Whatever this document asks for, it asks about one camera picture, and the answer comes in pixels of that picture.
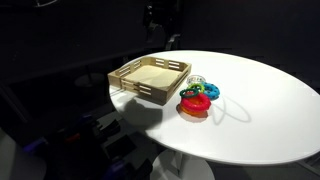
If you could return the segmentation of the white table pedestal base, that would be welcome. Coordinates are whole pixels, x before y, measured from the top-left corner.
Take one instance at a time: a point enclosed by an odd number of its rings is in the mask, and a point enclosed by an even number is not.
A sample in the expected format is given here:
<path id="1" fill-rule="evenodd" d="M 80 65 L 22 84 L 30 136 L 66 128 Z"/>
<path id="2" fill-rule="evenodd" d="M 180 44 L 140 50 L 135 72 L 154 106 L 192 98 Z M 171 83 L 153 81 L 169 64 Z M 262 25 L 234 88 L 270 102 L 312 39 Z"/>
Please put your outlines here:
<path id="1" fill-rule="evenodd" d="M 172 150 L 161 152 L 152 166 L 150 180 L 215 180 L 205 160 Z"/>

